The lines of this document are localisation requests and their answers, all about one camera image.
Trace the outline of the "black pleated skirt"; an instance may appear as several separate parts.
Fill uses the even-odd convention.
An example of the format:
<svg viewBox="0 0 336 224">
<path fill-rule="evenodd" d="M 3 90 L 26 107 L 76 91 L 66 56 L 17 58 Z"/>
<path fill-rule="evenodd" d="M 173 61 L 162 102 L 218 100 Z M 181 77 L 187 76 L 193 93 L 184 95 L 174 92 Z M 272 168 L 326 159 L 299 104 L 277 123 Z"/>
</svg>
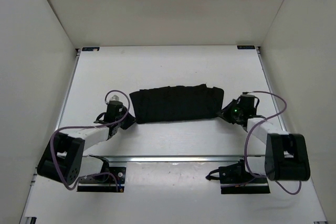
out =
<svg viewBox="0 0 336 224">
<path fill-rule="evenodd" d="M 224 90 L 198 86 L 143 89 L 130 93 L 137 123 L 204 120 L 217 117 Z"/>
</svg>

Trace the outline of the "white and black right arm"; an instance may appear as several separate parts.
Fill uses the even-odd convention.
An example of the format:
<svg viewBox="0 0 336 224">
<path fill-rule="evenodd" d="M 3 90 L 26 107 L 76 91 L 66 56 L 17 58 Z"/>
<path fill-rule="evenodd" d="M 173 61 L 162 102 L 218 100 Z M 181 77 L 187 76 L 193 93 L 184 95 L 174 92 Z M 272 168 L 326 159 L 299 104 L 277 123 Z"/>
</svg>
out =
<svg viewBox="0 0 336 224">
<path fill-rule="evenodd" d="M 255 93 L 242 93 L 217 113 L 224 121 L 240 125 L 247 132 L 243 164 L 235 169 L 236 178 L 241 182 L 248 182 L 253 177 L 273 181 L 308 181 L 311 172 L 304 136 L 289 133 L 269 122 L 282 111 L 269 117 L 258 115 L 260 99 Z M 265 145 L 263 156 L 248 155 L 251 136 Z"/>
</svg>

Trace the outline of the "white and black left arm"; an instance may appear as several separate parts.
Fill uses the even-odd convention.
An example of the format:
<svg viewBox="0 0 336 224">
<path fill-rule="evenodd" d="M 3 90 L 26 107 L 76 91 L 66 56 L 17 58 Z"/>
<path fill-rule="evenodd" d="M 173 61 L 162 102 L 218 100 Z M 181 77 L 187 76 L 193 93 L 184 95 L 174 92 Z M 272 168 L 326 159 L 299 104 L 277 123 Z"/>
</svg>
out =
<svg viewBox="0 0 336 224">
<path fill-rule="evenodd" d="M 65 126 L 56 130 L 38 163 L 37 174 L 60 182 L 69 190 L 82 177 L 106 180 L 110 168 L 102 159 L 83 175 L 80 173 L 83 153 L 84 150 L 111 139 L 118 129 L 127 130 L 131 127 L 136 118 L 130 114 L 129 108 L 120 101 L 111 100 L 107 102 L 106 111 L 97 116 L 94 125 Z"/>
</svg>

